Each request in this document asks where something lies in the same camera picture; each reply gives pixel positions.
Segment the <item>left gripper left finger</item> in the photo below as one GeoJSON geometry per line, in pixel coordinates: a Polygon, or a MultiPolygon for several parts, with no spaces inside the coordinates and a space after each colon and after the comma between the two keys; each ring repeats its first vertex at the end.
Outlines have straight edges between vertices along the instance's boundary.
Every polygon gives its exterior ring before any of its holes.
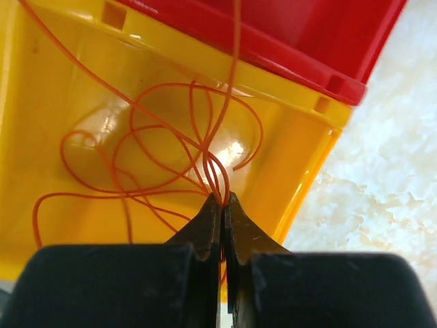
{"type": "Polygon", "coordinates": [[[2,327],[218,327],[222,210],[213,195],[163,244],[37,251],[2,327]]]}

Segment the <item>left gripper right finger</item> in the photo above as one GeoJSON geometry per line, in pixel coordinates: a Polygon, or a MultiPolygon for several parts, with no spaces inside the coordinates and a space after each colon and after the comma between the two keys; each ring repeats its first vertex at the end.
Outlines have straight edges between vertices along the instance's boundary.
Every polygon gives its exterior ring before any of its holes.
{"type": "Polygon", "coordinates": [[[413,268],[390,253],[291,252],[231,193],[223,210],[234,327],[435,327],[413,268]]]}

